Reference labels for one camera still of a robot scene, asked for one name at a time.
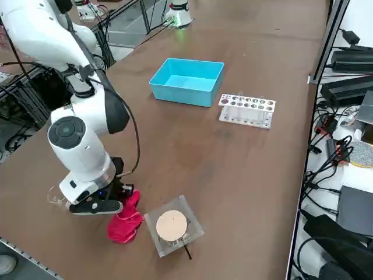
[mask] black power supply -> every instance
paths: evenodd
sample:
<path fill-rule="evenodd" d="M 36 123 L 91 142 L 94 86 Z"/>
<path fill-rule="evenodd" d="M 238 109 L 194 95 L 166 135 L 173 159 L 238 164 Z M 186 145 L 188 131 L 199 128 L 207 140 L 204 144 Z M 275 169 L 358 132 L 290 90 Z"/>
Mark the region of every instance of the black power supply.
<path fill-rule="evenodd" d="M 373 74 L 372 51 L 335 51 L 332 64 L 327 65 L 333 72 Z"/>
<path fill-rule="evenodd" d="M 333 107 L 361 105 L 368 90 L 373 90 L 373 75 L 324 83 L 321 94 Z"/>
<path fill-rule="evenodd" d="M 327 215 L 314 217 L 304 210 L 301 210 L 301 213 L 307 219 L 304 230 L 344 271 L 356 280 L 373 280 L 373 253 L 365 253 L 368 249 L 355 235 L 343 229 Z"/>

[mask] power adapter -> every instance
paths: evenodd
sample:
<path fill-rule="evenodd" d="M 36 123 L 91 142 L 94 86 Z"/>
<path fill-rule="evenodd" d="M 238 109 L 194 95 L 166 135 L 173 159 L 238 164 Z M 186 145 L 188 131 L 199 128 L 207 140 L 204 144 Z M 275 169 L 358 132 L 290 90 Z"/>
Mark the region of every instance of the power adapter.
<path fill-rule="evenodd" d="M 356 35 L 353 31 L 345 31 L 344 29 L 340 29 L 342 31 L 342 36 L 350 45 L 357 45 L 360 41 L 358 35 Z"/>

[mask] round wooden disc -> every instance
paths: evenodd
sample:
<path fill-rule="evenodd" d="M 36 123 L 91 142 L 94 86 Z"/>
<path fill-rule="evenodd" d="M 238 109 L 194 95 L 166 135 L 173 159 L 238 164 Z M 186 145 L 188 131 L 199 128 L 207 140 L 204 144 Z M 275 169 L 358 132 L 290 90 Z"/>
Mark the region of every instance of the round wooden disc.
<path fill-rule="evenodd" d="M 156 230 L 165 241 L 175 241 L 181 238 L 187 231 L 187 220 L 183 213 L 170 210 L 158 218 Z"/>

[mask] blue plastic bin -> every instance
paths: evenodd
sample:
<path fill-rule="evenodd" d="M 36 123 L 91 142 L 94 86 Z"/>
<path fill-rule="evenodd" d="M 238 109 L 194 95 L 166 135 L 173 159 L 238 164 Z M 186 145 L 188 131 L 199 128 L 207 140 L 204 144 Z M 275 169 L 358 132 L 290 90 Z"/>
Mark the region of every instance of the blue plastic bin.
<path fill-rule="evenodd" d="M 149 84 L 156 99 L 211 107 L 223 68 L 222 62 L 167 58 Z"/>

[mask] white device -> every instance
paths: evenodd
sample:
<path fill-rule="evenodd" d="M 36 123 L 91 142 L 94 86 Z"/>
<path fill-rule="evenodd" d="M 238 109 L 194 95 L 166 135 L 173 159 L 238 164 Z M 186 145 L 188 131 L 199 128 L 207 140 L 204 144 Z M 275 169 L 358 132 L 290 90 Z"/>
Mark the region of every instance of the white device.
<path fill-rule="evenodd" d="M 170 10 L 166 13 L 166 20 L 173 21 L 170 27 L 182 27 L 192 22 L 189 3 L 186 0 L 173 0 Z"/>
<path fill-rule="evenodd" d="M 74 3 L 81 21 L 93 22 L 104 15 L 104 12 L 99 10 L 98 5 L 93 5 L 89 0 L 74 0 Z"/>
<path fill-rule="evenodd" d="M 129 114 L 92 57 L 96 37 L 87 27 L 71 22 L 67 15 L 71 7 L 70 0 L 0 1 L 0 14 L 14 45 L 60 71 L 75 90 L 70 105 L 52 112 L 48 130 L 54 152 L 70 171 L 59 185 L 72 204 L 70 211 L 118 213 L 123 208 L 120 196 L 127 190 L 116 178 L 123 161 L 113 162 L 98 135 L 124 130 Z"/>
<path fill-rule="evenodd" d="M 224 94 L 219 100 L 223 106 L 219 120 L 227 123 L 269 129 L 276 102 L 263 98 Z"/>

